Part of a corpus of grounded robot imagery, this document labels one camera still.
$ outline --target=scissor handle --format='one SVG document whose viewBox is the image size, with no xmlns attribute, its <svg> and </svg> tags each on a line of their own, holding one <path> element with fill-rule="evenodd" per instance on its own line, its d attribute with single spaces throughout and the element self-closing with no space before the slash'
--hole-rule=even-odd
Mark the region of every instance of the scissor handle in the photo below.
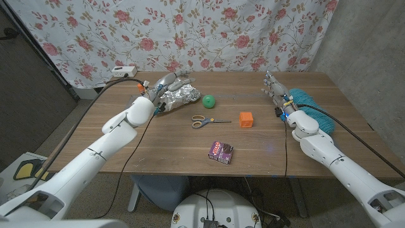
<svg viewBox="0 0 405 228">
<path fill-rule="evenodd" d="M 203 127 L 206 124 L 207 124 L 207 122 L 195 121 L 195 122 L 192 123 L 191 127 L 194 128 L 194 129 L 199 129 L 199 128 Z"/>
<path fill-rule="evenodd" d="M 191 117 L 191 120 L 192 120 L 192 121 L 203 121 L 203 120 L 205 120 L 205 116 L 202 116 L 202 115 L 194 115 L 194 116 Z"/>
</svg>

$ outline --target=white power strip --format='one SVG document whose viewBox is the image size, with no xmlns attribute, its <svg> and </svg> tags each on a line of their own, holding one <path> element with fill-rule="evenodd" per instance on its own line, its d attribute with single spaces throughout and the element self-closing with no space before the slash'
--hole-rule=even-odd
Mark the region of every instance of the white power strip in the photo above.
<svg viewBox="0 0 405 228">
<path fill-rule="evenodd" d="M 134 66 L 116 66 L 111 72 L 113 72 L 114 77 L 124 77 L 126 73 L 128 74 L 127 77 L 134 77 L 138 71 Z"/>
</svg>

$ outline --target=scissors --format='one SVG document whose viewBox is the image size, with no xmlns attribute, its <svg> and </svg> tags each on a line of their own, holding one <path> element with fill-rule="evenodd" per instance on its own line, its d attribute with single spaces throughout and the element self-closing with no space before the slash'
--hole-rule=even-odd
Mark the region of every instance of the scissors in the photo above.
<svg viewBox="0 0 405 228">
<path fill-rule="evenodd" d="M 202 115 L 194 115 L 191 117 L 191 120 L 194 121 L 194 123 L 192 123 L 192 125 L 191 125 L 191 127 L 194 129 L 199 129 L 209 123 L 231 123 L 232 122 L 230 120 L 215 120 L 214 118 L 205 118 L 205 116 L 202 116 Z"/>
</svg>

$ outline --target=green ball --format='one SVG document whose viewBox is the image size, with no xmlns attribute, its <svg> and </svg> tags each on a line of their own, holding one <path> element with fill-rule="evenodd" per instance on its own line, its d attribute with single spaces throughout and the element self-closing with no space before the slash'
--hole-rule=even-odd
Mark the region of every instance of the green ball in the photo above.
<svg viewBox="0 0 405 228">
<path fill-rule="evenodd" d="M 212 95 L 205 95 L 202 99 L 202 104 L 206 108 L 212 108 L 215 105 L 215 98 Z"/>
</svg>

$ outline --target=crumpled foil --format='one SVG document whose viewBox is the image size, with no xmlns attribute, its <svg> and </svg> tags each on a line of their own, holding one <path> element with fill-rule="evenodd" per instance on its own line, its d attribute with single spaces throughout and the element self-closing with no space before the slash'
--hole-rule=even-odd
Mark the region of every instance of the crumpled foil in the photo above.
<svg viewBox="0 0 405 228">
<path fill-rule="evenodd" d="M 166 103 L 165 111 L 170 111 L 178 108 L 182 105 L 189 103 L 190 101 L 197 101 L 201 97 L 200 91 L 192 87 L 190 84 L 183 85 L 176 91 L 166 91 L 161 97 L 160 101 Z"/>
</svg>

